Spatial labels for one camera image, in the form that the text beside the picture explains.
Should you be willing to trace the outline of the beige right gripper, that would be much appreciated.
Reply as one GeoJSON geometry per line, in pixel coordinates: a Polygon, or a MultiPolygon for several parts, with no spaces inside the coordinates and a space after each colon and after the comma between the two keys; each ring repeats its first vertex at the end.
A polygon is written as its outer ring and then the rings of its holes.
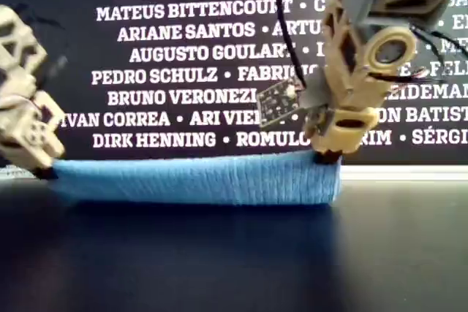
{"type": "Polygon", "coordinates": [[[325,22],[325,66],[306,79],[305,108],[317,115],[310,137],[317,164],[335,164],[354,153],[364,134],[378,123],[377,108],[388,91],[384,64],[375,58],[387,33],[359,28],[351,12],[370,0],[328,0],[325,22]]]}

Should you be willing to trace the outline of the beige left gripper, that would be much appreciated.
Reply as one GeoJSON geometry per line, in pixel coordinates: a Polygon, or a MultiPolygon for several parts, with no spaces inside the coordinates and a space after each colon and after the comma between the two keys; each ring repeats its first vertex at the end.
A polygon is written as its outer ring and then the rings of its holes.
{"type": "Polygon", "coordinates": [[[64,28],[25,4],[1,5],[1,156],[50,181],[59,178],[54,164],[64,145],[56,130],[65,113],[44,86],[64,68],[66,57],[47,63],[48,53],[34,35],[37,25],[64,28]]]}

